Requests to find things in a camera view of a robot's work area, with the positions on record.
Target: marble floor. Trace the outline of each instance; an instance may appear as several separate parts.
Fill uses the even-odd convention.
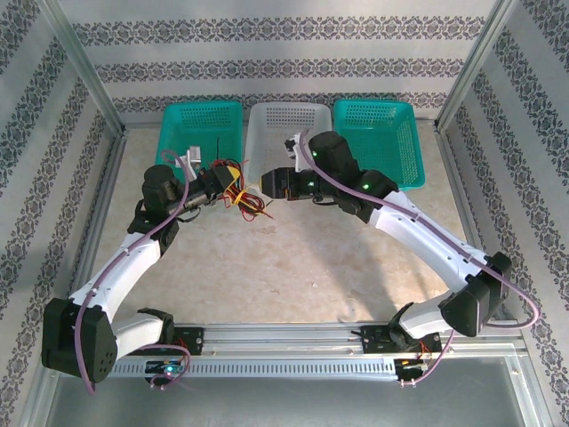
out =
[[[418,122],[426,184],[410,199],[464,238],[432,123]],[[95,261],[120,245],[159,129],[129,133]],[[389,320],[407,302],[443,293],[440,278],[387,234],[337,207],[275,201],[275,220],[245,222],[236,208],[203,209],[124,300],[116,319],[150,307],[184,323]]]

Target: patterned wallpaper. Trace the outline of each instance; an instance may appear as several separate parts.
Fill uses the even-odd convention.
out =
[[[520,2],[446,129],[486,251],[508,254],[542,309],[525,339],[556,426],[569,425],[568,30],[563,1]]]
[[[115,139],[33,0],[0,3],[0,426],[17,425],[45,304],[66,295]]]
[[[331,107],[344,96],[410,101],[435,118],[494,1],[61,3],[130,123],[160,121],[172,101]]]

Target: purple cable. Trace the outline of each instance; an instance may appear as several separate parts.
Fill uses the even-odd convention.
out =
[[[416,220],[417,222],[420,222],[427,229],[432,231],[438,238],[443,240],[447,245],[449,245],[452,249],[454,249],[457,253],[459,253],[465,260],[472,262],[474,265],[476,265],[483,272],[489,274],[490,276],[492,276],[496,280],[500,280],[500,282],[503,285],[505,285],[506,287],[508,287],[509,289],[514,291],[516,294],[521,296],[524,300],[527,301],[529,306],[532,308],[532,312],[533,312],[532,317],[523,323],[518,323],[515,325],[487,324],[487,326],[494,327],[497,329],[522,329],[524,327],[529,327],[538,321],[538,319],[540,318],[540,315],[541,315],[540,309],[537,306],[537,304],[535,302],[533,302],[532,297],[527,292],[523,291],[522,289],[520,289],[519,287],[517,287],[516,285],[511,283],[508,280],[508,278],[502,276],[501,274],[492,270],[490,267],[481,263],[479,260],[473,258],[472,255],[470,255],[468,252],[466,252],[464,249],[462,249],[459,245],[456,245],[450,238],[445,236],[445,234],[443,234],[441,231],[439,231],[437,229],[437,227],[435,227],[433,224],[431,224],[430,222],[425,220],[423,217],[421,217],[420,215],[418,215],[418,214],[416,214],[416,213],[414,213],[408,209],[405,209],[402,206],[396,205],[395,203],[391,203],[387,200],[383,200],[382,198],[373,197],[373,196],[370,196],[368,194],[360,193],[359,191],[355,191],[355,190],[351,189],[350,187],[347,187],[347,186],[337,182],[334,178],[332,178],[330,175],[328,175],[326,172],[324,172],[322,169],[320,169],[316,165],[316,163],[314,162],[314,160],[312,159],[312,157],[310,156],[310,154],[306,150],[306,142],[304,141],[304,137],[306,136],[307,133],[308,133],[308,131],[304,131],[301,134],[301,138],[300,138],[301,153],[302,153],[302,156],[304,157],[304,159],[306,160],[306,162],[309,164],[309,166],[318,175],[320,175],[321,178],[323,178],[325,181],[328,181],[330,184],[332,184],[337,189],[340,189],[344,193],[350,194],[350,196],[362,198],[363,200],[367,200],[367,201],[375,203],[377,205],[384,205],[384,206],[389,207],[395,211],[400,212],[403,215],[408,216],[409,218]]]
[[[79,365],[79,373],[81,374],[81,379],[83,380],[83,382],[85,384],[87,392],[91,396],[93,396],[95,394],[95,385],[89,381],[89,375],[87,374],[87,367],[85,366],[85,361],[83,358],[83,347],[81,345],[81,325],[83,323],[83,315],[84,315],[85,311],[87,310],[87,306],[89,305],[89,302],[91,301],[91,299],[95,296],[95,294],[96,294],[97,290],[99,289],[99,286],[102,283],[102,281],[116,267],[116,265],[118,263],[120,263],[128,253],[130,253],[136,247],[138,247],[140,244],[142,244],[146,240],[148,240],[150,238],[150,236],[152,236],[153,234],[155,234],[158,231],[160,231],[161,229],[163,229],[170,221],[174,220],[176,218],[176,216],[178,216],[178,214],[180,213],[182,207],[184,206],[184,202],[185,202],[186,198],[188,197],[188,193],[189,193],[189,172],[188,172],[188,168],[186,167],[186,165],[184,165],[182,163],[180,157],[175,152],[173,152],[172,150],[165,149],[162,151],[162,154],[172,155],[176,160],[178,160],[178,163],[181,165],[182,172],[184,172],[184,178],[186,179],[186,182],[184,184],[184,193],[183,193],[183,196],[182,196],[180,203],[178,204],[178,206],[176,206],[176,209],[174,210],[174,212],[172,212],[172,214],[168,218],[166,218],[160,224],[156,225],[154,229],[152,229],[151,231],[146,233],[144,236],[142,236],[141,238],[136,240],[130,246],[128,246],[122,253],[120,253],[117,256],[117,258],[115,258],[112,262],[110,262],[108,264],[107,267],[105,267],[105,269],[101,272],[101,274],[99,275],[97,280],[95,280],[95,283],[92,285],[91,289],[87,293],[87,295],[83,301],[83,304],[81,304],[81,308],[79,309],[79,312],[77,313],[77,319],[75,322],[75,331],[74,331],[75,355],[77,357],[77,364]],[[184,350],[185,352],[187,352],[186,349],[184,349],[183,347],[176,346],[176,345],[159,345],[159,344],[156,344],[156,346],[157,347],[153,347],[153,348],[168,348],[168,349],[175,349],[175,350]]]

